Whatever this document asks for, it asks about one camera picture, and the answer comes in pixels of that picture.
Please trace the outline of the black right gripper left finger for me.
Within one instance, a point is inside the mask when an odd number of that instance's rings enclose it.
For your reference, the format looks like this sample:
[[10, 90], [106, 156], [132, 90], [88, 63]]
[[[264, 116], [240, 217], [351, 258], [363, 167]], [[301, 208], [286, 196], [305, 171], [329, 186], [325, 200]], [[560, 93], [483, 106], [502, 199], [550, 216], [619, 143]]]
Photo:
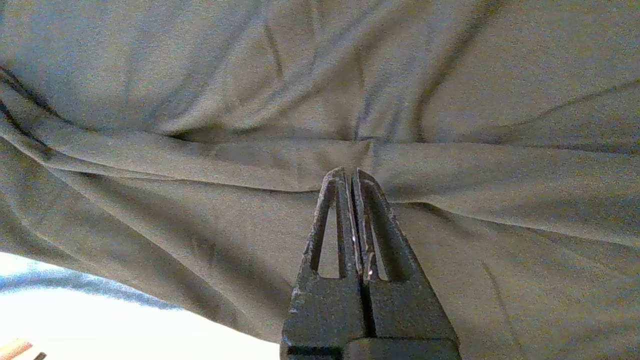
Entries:
[[[331, 207], [335, 207], [336, 214], [336, 278], [319, 273]], [[322, 180], [288, 316], [282, 326], [282, 358], [342, 358], [349, 342], [365, 337], [360, 250], [351, 178], [343, 167], [338, 167]]]

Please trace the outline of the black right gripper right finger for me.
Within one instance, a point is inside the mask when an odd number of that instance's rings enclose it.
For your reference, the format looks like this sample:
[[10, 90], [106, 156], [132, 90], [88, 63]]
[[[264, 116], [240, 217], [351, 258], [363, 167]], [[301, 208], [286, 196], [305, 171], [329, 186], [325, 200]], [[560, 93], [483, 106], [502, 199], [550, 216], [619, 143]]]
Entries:
[[457, 333], [381, 185], [353, 174], [353, 203], [368, 319], [378, 338], [455, 338]]

